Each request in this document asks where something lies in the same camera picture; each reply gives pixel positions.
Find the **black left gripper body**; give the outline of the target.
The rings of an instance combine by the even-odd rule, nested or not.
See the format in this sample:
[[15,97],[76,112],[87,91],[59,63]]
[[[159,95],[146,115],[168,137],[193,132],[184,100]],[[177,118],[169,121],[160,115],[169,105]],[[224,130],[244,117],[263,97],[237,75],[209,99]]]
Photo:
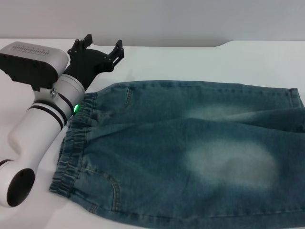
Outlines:
[[79,81],[85,90],[98,74],[113,70],[112,52],[105,54],[94,49],[70,48],[68,55],[70,56],[70,64],[65,69],[64,74]]

